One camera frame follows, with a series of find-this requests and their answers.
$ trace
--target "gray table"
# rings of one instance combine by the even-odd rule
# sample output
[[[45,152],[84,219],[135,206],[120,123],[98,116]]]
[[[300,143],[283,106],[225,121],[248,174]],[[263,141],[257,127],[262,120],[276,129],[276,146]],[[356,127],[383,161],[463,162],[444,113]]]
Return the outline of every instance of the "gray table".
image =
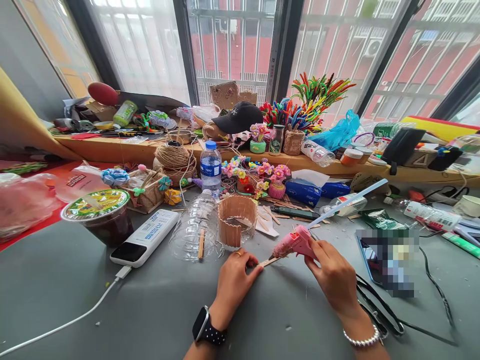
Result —
[[[190,190],[186,197],[196,194]],[[371,201],[368,206],[377,205]],[[136,227],[148,218],[133,212],[131,217]],[[296,223],[283,219],[281,226],[275,227],[285,234]],[[366,228],[359,219],[353,223],[336,218],[313,232],[330,241],[367,279],[354,235],[356,229]],[[256,232],[244,247],[263,261],[275,243]],[[421,245],[432,275],[450,301],[461,347],[408,328],[400,339],[389,336],[385,345],[392,359],[477,358],[480,261],[439,236],[422,238]],[[63,221],[0,252],[0,351],[88,311],[121,268],[109,255],[81,225]],[[211,304],[215,297],[225,259],[211,257],[204,263],[177,260],[170,253],[167,237],[145,265],[132,270],[94,313],[5,359],[181,359],[192,342],[191,328],[200,307]],[[378,292],[403,320],[450,338],[443,305],[425,274],[421,254],[415,265],[418,298],[392,298],[380,288]],[[341,324],[302,256],[279,260],[260,275],[230,324],[219,358],[287,360],[292,356],[353,358]]]

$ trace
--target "pink glue gun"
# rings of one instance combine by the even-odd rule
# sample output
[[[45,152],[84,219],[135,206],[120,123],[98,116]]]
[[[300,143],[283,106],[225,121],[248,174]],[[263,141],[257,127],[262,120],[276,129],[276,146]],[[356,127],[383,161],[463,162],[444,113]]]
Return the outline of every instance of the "pink glue gun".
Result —
[[[275,246],[269,260],[273,258],[284,258],[288,254],[297,253],[307,255],[312,259],[316,259],[312,248],[310,247],[309,238],[311,234],[303,225],[298,225],[295,232],[287,234],[283,240]]]

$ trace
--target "hand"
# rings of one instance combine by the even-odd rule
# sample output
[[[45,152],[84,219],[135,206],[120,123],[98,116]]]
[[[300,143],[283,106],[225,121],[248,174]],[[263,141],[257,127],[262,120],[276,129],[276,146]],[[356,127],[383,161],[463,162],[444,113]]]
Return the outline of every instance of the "hand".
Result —
[[[221,267],[216,298],[209,309],[211,324],[217,330],[223,331],[228,327],[255,279],[264,270],[263,266],[256,266],[247,275],[246,267],[251,268],[258,263],[259,261],[253,254],[241,247],[238,251],[233,252]]]
[[[315,241],[310,237],[310,247],[320,262],[305,256],[305,264],[315,276],[331,307],[342,322],[362,316],[365,313],[357,300],[357,277],[352,265],[324,240]]]

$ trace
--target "jute twine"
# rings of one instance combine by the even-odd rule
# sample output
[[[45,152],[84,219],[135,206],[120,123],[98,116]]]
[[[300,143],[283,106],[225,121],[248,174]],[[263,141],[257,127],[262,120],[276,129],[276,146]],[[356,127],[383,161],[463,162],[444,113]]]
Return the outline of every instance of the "jute twine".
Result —
[[[179,170],[189,164],[190,153],[183,146],[162,145],[156,148],[155,157],[163,168]]]

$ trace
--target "bracelet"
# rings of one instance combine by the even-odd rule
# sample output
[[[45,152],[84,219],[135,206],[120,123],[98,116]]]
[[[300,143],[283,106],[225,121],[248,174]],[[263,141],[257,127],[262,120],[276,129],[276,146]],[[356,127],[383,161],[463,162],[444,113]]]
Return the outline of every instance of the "bracelet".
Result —
[[[380,344],[382,344],[383,346],[384,343],[380,338],[379,330],[375,325],[373,325],[373,328],[375,329],[375,334],[371,338],[368,338],[367,340],[362,340],[362,341],[352,340],[345,332],[345,329],[343,329],[343,335],[345,335],[346,339],[350,342],[351,345],[357,348],[369,347],[374,345],[376,342],[380,342]]]

